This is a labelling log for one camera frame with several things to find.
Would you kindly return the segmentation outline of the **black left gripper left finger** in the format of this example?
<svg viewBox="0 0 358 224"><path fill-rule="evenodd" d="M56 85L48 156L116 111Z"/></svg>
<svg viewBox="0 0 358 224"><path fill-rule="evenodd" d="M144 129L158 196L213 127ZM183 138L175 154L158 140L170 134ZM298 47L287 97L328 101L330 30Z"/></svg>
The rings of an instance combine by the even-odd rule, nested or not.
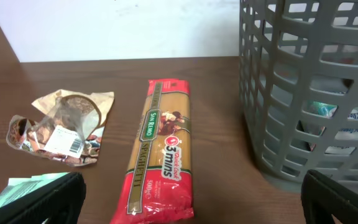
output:
<svg viewBox="0 0 358 224"><path fill-rule="evenodd" d="M86 198L80 172L63 177L0 208L0 224L76 224Z"/></svg>

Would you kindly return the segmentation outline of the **Kleenex tissue multipack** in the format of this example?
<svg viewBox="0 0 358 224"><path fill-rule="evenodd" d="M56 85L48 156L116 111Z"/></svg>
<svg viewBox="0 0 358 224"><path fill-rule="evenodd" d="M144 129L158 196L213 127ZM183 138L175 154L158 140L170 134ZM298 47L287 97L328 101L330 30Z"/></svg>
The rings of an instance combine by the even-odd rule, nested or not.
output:
<svg viewBox="0 0 358 224"><path fill-rule="evenodd" d="M325 155L353 156L358 150L358 107L345 112L341 105L316 100L301 104L291 147L305 152L318 149Z"/></svg>

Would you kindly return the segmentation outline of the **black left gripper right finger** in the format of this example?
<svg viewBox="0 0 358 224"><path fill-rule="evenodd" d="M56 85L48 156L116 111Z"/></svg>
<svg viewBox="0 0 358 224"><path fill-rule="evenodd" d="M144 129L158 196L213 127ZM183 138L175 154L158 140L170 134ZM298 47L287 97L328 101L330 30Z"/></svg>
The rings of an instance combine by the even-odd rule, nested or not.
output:
<svg viewBox="0 0 358 224"><path fill-rule="evenodd" d="M304 176L301 203L307 224L358 223L358 194L317 170Z"/></svg>

